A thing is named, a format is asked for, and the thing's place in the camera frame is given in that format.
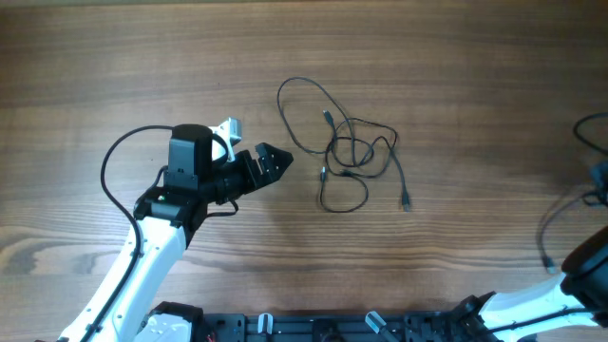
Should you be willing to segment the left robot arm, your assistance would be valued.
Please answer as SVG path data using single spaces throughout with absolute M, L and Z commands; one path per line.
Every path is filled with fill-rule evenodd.
M 60 335 L 74 341 L 212 341 L 199 307 L 151 305 L 192 237 L 213 215 L 210 203 L 235 203 L 278 181 L 294 158 L 265 142 L 258 157 L 234 153 L 229 126 L 170 127 L 168 164 L 124 214 L 132 229 L 100 287 Z

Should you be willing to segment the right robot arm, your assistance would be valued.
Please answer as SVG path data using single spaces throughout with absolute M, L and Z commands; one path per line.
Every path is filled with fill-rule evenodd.
M 536 243 L 545 270 L 555 275 L 513 293 L 488 293 L 463 300 L 448 317 L 460 327 L 463 341 L 520 341 L 569 326 L 607 326 L 607 229 L 602 228 L 573 250 L 557 269 L 544 246 L 549 224 L 572 205 L 607 205 L 607 163 L 591 169 L 595 188 L 543 219 Z

